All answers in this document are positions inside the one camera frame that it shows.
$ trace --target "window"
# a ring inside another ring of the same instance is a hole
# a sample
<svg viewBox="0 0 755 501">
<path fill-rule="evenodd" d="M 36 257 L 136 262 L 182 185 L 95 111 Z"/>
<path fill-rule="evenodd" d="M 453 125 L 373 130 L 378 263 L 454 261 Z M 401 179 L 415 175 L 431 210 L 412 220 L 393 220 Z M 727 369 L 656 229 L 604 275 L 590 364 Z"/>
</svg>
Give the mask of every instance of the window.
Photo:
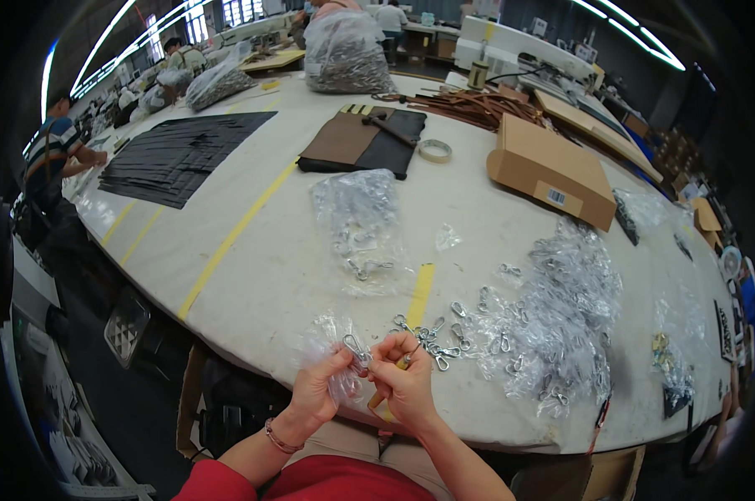
<svg viewBox="0 0 755 501">
<path fill-rule="evenodd" d="M 189 0 L 185 20 L 185 29 L 191 43 L 199 43 L 208 39 L 208 27 L 205 26 L 205 11 L 202 0 Z"/>
<path fill-rule="evenodd" d="M 155 18 L 154 14 L 147 18 L 147 28 L 149 28 L 147 31 L 152 33 L 152 36 L 149 37 L 149 53 L 152 55 L 152 60 L 160 61 L 166 56 L 163 55 L 163 47 L 160 45 L 160 37 L 155 35 L 158 26 L 152 26 L 155 24 L 155 21 L 157 21 L 157 18 Z"/>
<path fill-rule="evenodd" d="M 252 21 L 253 11 L 263 15 L 262 0 L 222 0 L 224 22 L 231 26 Z"/>
</svg>

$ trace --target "sewing machine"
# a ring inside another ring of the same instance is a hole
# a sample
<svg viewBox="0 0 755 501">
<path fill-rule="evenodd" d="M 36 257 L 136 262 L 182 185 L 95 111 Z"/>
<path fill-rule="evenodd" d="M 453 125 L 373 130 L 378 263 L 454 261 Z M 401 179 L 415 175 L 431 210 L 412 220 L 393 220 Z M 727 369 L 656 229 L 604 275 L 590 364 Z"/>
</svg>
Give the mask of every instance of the sewing machine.
<svg viewBox="0 0 755 501">
<path fill-rule="evenodd" d="M 473 61 L 483 58 L 489 65 L 489 78 L 523 73 L 538 67 L 519 59 L 521 54 L 532 55 L 540 62 L 548 63 L 563 75 L 578 80 L 586 90 L 599 89 L 603 82 L 603 70 L 597 70 L 583 59 L 541 38 L 473 16 L 464 19 L 461 26 L 461 38 L 455 48 L 455 65 L 470 70 Z M 516 86 L 515 77 L 508 78 L 507 83 Z"/>
</svg>

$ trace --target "masking tape roll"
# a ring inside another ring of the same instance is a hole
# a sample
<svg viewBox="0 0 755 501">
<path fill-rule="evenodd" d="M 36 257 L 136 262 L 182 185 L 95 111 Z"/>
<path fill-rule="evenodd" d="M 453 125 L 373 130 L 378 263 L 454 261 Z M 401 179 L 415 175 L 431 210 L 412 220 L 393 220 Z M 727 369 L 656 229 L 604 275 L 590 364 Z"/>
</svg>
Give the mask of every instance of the masking tape roll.
<svg viewBox="0 0 755 501">
<path fill-rule="evenodd" d="M 431 150 L 434 152 L 444 152 L 444 155 L 432 153 Z M 446 164 L 453 156 L 453 148 L 447 143 L 443 143 L 436 139 L 425 139 L 419 144 L 419 155 L 421 155 L 423 159 L 434 162 L 435 164 Z"/>
</svg>

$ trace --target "work table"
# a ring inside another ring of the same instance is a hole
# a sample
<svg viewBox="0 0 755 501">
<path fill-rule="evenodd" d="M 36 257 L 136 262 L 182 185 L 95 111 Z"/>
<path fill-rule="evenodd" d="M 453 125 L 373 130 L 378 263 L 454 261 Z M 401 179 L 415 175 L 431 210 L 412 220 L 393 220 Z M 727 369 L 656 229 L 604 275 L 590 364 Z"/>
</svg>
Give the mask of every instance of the work table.
<svg viewBox="0 0 755 501">
<path fill-rule="evenodd" d="M 420 78 L 393 75 L 393 80 L 406 95 L 432 86 Z M 302 173 L 293 166 L 345 104 L 403 105 L 379 103 L 369 95 L 314 94 L 298 73 L 282 76 L 277 89 L 264 95 L 254 87 L 199 114 L 179 103 L 99 136 L 110 138 L 104 148 L 111 150 L 119 138 L 132 138 L 168 119 L 277 111 L 213 171 L 182 210 L 100 191 L 97 172 L 89 172 L 79 192 L 70 188 L 64 194 L 76 204 L 92 237 L 155 305 L 230 362 L 290 387 L 297 372 L 292 351 L 317 315 L 333 307 L 348 312 L 362 340 L 372 345 L 394 326 L 394 315 L 409 308 L 410 291 L 357 299 L 337 294 L 326 276 L 327 237 L 317 229 L 309 193 L 329 175 Z M 495 147 L 492 132 L 430 114 L 422 139 L 444 141 L 454 152 L 449 164 L 432 164 L 414 154 L 408 179 L 395 183 L 411 262 L 417 271 L 422 264 L 435 265 L 423 321 L 430 326 L 442 315 L 453 321 L 452 301 L 474 308 L 482 286 L 515 299 L 519 291 L 496 278 L 494 270 L 500 263 L 523 265 L 535 240 L 553 236 L 560 215 L 490 181 L 486 156 Z M 600 159 L 612 187 L 655 193 L 614 160 L 589 150 Z M 444 223 L 463 243 L 436 253 L 434 237 Z M 661 230 L 636 247 L 616 222 L 608 233 L 598 232 L 622 275 L 623 313 L 607 349 L 615 388 L 597 451 L 678 437 L 687 429 L 687 408 L 663 419 L 663 376 L 651 370 L 653 295 L 675 288 L 678 281 L 705 307 L 699 353 L 708 356 L 696 366 L 693 426 L 719 412 L 718 381 L 729 385 L 713 300 L 732 317 L 730 296 L 713 252 L 697 230 L 686 228 L 694 257 L 690 262 L 672 232 Z M 225 245 L 228 251 L 217 259 Z M 188 301 L 197 289 L 195 300 Z M 435 371 L 432 385 L 438 412 L 470 445 L 572 454 L 585 452 L 592 442 L 599 411 L 594 402 L 571 404 L 567 419 L 536 417 L 538 402 L 506 398 L 502 386 L 484 380 L 471 359 L 453 360 L 446 372 Z M 401 430 L 367 410 L 373 391 L 364 380 L 363 400 L 346 403 L 340 414 Z"/>
</svg>

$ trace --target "wooden-handled tool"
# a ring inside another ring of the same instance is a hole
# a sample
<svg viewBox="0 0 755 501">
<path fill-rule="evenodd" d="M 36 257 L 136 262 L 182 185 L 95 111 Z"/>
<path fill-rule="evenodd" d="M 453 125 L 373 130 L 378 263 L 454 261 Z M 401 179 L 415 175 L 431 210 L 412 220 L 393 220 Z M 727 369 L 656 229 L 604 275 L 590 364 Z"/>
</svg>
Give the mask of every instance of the wooden-handled tool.
<svg viewBox="0 0 755 501">
<path fill-rule="evenodd" d="M 413 349 L 413 351 L 403 357 L 401 357 L 399 360 L 397 360 L 397 363 L 394 364 L 397 366 L 400 370 L 406 370 L 408 369 L 408 366 L 411 365 L 411 356 L 417 352 L 420 345 L 417 345 L 416 348 Z M 383 402 L 383 395 L 380 395 L 380 392 L 376 391 L 375 395 L 372 395 L 372 398 L 370 398 L 370 402 L 366 404 L 367 407 L 374 412 L 375 408 L 380 405 L 380 402 Z"/>
<path fill-rule="evenodd" d="M 415 139 L 410 138 L 409 136 L 398 131 L 391 125 L 388 125 L 388 123 L 386 122 L 387 116 L 388 115 L 386 114 L 385 111 L 380 111 L 378 113 L 373 113 L 372 115 L 365 116 L 364 118 L 361 119 L 361 122 L 363 123 L 363 125 L 375 125 L 377 127 L 380 127 L 384 131 L 396 137 L 397 139 L 400 139 L 400 141 L 403 142 L 404 144 L 407 144 L 408 146 L 412 148 L 417 147 L 417 141 Z"/>
</svg>

